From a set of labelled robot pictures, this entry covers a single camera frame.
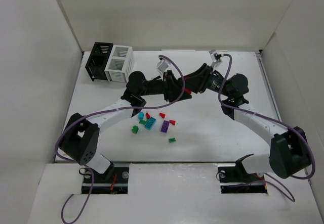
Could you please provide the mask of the red flower lego piece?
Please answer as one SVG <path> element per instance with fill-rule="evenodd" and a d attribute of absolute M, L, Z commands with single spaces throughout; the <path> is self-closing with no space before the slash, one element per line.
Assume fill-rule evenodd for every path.
<path fill-rule="evenodd" d="M 190 76 L 184 76 L 184 88 L 185 88 L 185 92 L 187 94 L 191 94 L 192 93 L 192 89 L 191 89 L 191 84 L 190 84 Z"/>

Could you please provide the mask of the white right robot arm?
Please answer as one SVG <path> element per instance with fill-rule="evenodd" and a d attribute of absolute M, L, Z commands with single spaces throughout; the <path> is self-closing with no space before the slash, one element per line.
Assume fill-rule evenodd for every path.
<path fill-rule="evenodd" d="M 237 160 L 239 172 L 272 172 L 280 178 L 288 178 L 313 165 L 314 158 L 303 129 L 258 113 L 244 98 L 249 91 L 248 79 L 244 75 L 222 76 L 211 66 L 203 64 L 178 81 L 189 92 L 203 93 L 210 89 L 219 96 L 225 96 L 226 99 L 220 101 L 223 113 L 249 128 L 268 144 L 269 153 L 246 155 Z"/>

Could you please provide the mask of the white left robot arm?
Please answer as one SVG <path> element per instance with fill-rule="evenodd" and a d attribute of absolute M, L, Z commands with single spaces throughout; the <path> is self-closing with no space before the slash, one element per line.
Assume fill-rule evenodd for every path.
<path fill-rule="evenodd" d="M 80 166 L 109 175 L 113 163 L 97 153 L 100 132 L 146 109 L 143 96 L 163 95 L 168 106 L 191 99 L 191 94 L 185 88 L 185 79 L 184 76 L 176 79 L 171 70 L 166 71 L 163 78 L 156 77 L 152 80 L 147 80 L 140 71 L 131 73 L 124 94 L 114 104 L 89 115 L 75 113 L 70 117 L 55 150 L 62 150 Z"/>

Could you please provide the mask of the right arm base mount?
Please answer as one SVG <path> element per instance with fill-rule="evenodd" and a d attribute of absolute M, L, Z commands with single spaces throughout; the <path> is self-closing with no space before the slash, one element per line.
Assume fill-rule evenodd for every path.
<path fill-rule="evenodd" d="M 263 176 L 246 173 L 240 163 L 220 163 L 216 178 L 222 194 L 267 194 Z"/>

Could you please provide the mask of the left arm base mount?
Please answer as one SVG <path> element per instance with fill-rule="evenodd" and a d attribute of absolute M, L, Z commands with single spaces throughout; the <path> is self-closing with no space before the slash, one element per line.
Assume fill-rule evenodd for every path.
<path fill-rule="evenodd" d="M 128 193 L 128 180 L 129 180 L 129 163 L 117 162 L 114 164 L 114 169 L 110 174 L 110 178 L 106 179 L 104 175 L 95 171 L 94 173 L 94 185 L 92 194 L 107 194 L 107 195 L 119 195 Z M 81 192 L 82 194 L 88 194 L 92 179 L 89 170 L 80 168 L 79 174 L 83 177 Z"/>

